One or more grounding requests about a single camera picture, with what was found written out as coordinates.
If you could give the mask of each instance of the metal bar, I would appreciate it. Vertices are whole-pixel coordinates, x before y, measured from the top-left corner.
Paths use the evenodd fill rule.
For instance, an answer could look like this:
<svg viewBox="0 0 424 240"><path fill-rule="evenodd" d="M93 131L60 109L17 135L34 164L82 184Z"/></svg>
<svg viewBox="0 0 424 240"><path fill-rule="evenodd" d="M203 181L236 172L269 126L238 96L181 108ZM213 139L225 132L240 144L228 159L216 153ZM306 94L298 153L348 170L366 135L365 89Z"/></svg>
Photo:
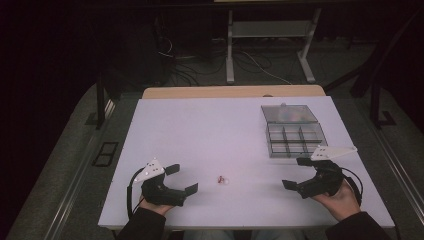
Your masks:
<svg viewBox="0 0 424 240"><path fill-rule="evenodd" d="M384 134L381 132L381 130L378 130L372 121L367 117L366 115L366 106L363 103L360 103L360 100L356 100L355 104L359 105L360 113L362 117L365 119L368 129L371 130L371 132L374 134L376 139L378 140L379 147L383 151L385 155L385 159L392 170L393 174L396 177L396 180L398 181L400 187L405 193L405 196L408 198L412 208L414 209L415 213L417 214L417 217L420 219L421 223L424 225L424 198L418 191L418 189L415 187L414 182L409 177L408 173L406 172L405 168L399 161L398 157L396 156L396 153L391 148L389 142L387 141Z"/></svg>

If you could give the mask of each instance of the clear plastic box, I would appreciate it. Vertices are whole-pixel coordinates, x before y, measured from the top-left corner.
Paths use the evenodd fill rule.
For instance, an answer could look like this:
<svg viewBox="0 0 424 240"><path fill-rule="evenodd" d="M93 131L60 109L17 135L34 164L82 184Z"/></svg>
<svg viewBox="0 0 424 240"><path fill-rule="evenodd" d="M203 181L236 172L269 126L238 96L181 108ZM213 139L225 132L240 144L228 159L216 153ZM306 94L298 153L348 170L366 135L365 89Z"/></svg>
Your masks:
<svg viewBox="0 0 424 240"><path fill-rule="evenodd" d="M318 146L327 146L318 120L306 105L262 106L271 158L310 157Z"/></svg>

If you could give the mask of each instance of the table leg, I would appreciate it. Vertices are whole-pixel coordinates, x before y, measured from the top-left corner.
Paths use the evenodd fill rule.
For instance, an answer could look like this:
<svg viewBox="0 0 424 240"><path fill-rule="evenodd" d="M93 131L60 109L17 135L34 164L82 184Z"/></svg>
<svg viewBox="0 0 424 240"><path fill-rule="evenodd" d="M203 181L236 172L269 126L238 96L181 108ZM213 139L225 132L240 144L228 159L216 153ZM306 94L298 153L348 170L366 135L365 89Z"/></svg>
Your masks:
<svg viewBox="0 0 424 240"><path fill-rule="evenodd" d="M227 84L234 84L234 66L233 66L233 11L230 10L228 13L228 38L227 38Z"/></svg>
<svg viewBox="0 0 424 240"><path fill-rule="evenodd" d="M315 82L315 77L312 74L312 70L309 67L309 63L308 63L308 60L306 59L306 56L308 55L309 47L311 46L312 39L314 38L314 33L318 25L318 19L320 14L321 14L321 8L317 8L312 18L311 25L309 26L308 34L306 36L305 46L303 47L302 51L298 52L297 54L300 65L302 66L302 69L303 69L303 73L306 76L306 81L308 81L308 83Z"/></svg>

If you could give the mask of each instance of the black wall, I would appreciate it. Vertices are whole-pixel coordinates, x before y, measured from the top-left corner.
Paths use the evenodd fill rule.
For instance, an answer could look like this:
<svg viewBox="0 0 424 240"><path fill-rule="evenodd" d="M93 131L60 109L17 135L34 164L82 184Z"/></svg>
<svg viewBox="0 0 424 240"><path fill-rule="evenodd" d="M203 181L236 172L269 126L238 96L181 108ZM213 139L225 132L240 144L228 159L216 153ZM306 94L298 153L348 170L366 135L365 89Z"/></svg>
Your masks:
<svg viewBox="0 0 424 240"><path fill-rule="evenodd" d="M84 14L71 1L2 2L0 16L4 239L96 71Z"/></svg>

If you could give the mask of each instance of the small object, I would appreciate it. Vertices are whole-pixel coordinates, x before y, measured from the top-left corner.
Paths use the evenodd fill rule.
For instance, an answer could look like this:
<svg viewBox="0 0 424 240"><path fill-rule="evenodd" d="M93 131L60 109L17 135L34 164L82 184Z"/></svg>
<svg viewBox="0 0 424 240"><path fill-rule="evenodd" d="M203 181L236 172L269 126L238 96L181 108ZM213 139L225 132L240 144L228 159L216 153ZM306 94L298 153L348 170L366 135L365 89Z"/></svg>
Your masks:
<svg viewBox="0 0 424 240"><path fill-rule="evenodd" d="M230 181L228 180L228 178L225 178L224 176L219 176L218 177L218 184L219 185L228 185Z"/></svg>

